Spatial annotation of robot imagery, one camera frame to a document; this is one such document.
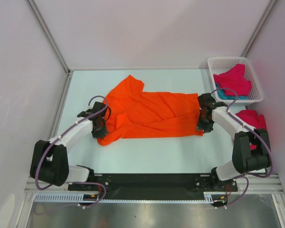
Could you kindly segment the orange t shirt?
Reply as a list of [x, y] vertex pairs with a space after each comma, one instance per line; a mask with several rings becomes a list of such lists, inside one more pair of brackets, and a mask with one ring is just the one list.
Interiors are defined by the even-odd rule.
[[145, 92], [144, 83], [128, 76], [112, 89], [105, 103], [111, 108], [108, 134], [98, 139], [107, 146], [119, 139], [203, 136], [197, 129], [198, 94]]

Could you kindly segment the white plastic basket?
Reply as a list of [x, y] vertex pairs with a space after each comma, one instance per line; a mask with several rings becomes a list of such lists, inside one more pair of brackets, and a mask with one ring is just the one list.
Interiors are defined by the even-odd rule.
[[245, 57], [210, 57], [208, 67], [218, 101], [227, 104], [238, 96], [236, 104], [250, 105], [263, 101], [264, 95], [257, 74]]

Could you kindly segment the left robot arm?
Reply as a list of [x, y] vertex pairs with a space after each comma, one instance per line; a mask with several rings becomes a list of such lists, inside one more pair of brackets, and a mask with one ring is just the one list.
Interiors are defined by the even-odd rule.
[[59, 187], [65, 182], [78, 182], [85, 190], [95, 186], [94, 170], [82, 165], [70, 165], [68, 154], [88, 134], [93, 139], [102, 139], [108, 135], [106, 113], [111, 113], [108, 105], [95, 102], [93, 107], [80, 112], [75, 123], [60, 135], [36, 142], [30, 176], [35, 179], [38, 190], [53, 185]]

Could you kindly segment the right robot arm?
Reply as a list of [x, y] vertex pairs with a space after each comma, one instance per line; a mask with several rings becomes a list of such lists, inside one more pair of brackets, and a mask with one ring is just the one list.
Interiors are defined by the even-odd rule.
[[231, 112], [224, 102], [216, 102], [210, 93], [198, 96], [200, 106], [197, 129], [204, 133], [213, 131], [213, 125], [220, 125], [233, 140], [231, 160], [211, 170], [209, 184], [214, 190], [222, 190], [227, 181], [242, 177], [251, 171], [272, 167], [269, 134], [257, 129]]

